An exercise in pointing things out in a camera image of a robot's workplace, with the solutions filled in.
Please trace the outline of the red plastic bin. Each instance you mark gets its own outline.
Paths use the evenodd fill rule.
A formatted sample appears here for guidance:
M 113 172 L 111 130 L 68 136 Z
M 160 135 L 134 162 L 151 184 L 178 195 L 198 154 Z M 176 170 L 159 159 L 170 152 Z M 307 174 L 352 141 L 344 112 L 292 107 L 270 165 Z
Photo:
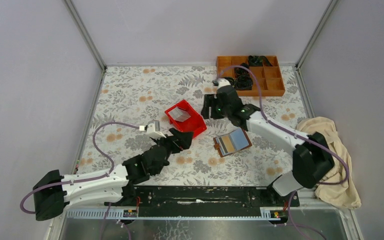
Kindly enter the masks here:
M 191 117 L 184 122 L 174 121 L 168 113 L 175 107 L 186 110 L 191 115 Z M 193 138 L 207 130 L 207 126 L 203 117 L 185 99 L 168 108 L 164 111 L 164 113 L 167 115 L 169 123 L 173 125 L 178 131 L 184 133 L 193 132 Z

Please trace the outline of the orange card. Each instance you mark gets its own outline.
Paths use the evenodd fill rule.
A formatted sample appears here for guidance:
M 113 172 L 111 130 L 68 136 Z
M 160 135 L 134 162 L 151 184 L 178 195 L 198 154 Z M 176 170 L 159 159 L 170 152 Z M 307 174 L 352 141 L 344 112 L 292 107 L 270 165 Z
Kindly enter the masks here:
M 219 144 L 219 150 L 222 156 L 227 156 L 235 151 L 235 146 L 232 143 L 229 135 L 223 135 L 217 138 Z

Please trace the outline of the brown leather card holder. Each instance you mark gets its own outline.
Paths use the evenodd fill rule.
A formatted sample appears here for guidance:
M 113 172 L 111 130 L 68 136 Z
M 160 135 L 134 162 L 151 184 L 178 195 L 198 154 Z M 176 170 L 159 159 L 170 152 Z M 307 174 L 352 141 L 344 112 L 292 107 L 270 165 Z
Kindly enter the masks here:
M 230 136 L 230 139 L 234 145 L 234 148 L 235 148 L 235 151 L 232 153 L 232 154 L 228 154 L 228 155 L 225 155 L 225 156 L 222 156 L 221 155 L 221 151 L 220 151 L 220 146 L 219 146 L 219 143 L 218 143 L 218 138 L 220 136 L 224 136 L 224 135 L 229 135 Z M 213 142 L 214 142 L 214 149 L 218 152 L 219 156 L 224 158 L 226 156 L 230 156 L 230 155 L 233 155 L 239 151 L 242 151 L 242 150 L 245 150 L 245 149 L 248 149 L 252 146 L 252 143 L 246 133 L 245 130 L 243 130 L 242 128 L 237 128 L 235 129 L 234 131 L 230 132 L 230 133 L 227 133 L 227 134 L 224 134 L 224 135 L 220 135 L 220 136 L 217 136 L 217 137 L 214 137 L 213 138 Z

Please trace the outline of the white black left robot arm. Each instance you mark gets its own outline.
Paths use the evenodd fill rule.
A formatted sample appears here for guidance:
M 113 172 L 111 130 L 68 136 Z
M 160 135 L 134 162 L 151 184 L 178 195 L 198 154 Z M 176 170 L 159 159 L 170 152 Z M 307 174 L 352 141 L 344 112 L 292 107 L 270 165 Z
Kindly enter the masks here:
M 48 172 L 34 187 L 34 215 L 37 221 L 53 219 L 74 206 L 117 203 L 124 206 L 135 200 L 134 186 L 148 181 L 168 166 L 169 157 L 190 148 L 193 132 L 169 129 L 170 135 L 160 132 L 156 123 L 139 126 L 139 131 L 155 143 L 150 149 L 109 169 L 61 175 Z

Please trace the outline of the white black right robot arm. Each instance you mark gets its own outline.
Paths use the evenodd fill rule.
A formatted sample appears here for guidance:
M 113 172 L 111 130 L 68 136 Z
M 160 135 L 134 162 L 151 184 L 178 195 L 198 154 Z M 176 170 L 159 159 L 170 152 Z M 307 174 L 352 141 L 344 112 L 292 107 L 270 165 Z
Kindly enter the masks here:
M 260 107 L 244 104 L 231 86 L 206 94 L 201 116 L 227 118 L 234 126 L 266 138 L 292 157 L 292 169 L 269 185 L 266 198 L 273 206 L 281 205 L 293 191 L 311 189 L 321 183 L 335 165 L 322 134 L 306 134 L 272 120 Z

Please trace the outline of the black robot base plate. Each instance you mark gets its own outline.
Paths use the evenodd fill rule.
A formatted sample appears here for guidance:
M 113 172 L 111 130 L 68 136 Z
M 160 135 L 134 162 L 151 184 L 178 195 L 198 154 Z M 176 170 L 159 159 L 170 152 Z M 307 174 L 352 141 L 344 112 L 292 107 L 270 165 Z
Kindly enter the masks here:
M 299 207 L 298 195 L 278 196 L 254 186 L 138 185 L 113 207 L 133 207 L 140 217 L 260 217 L 261 208 Z

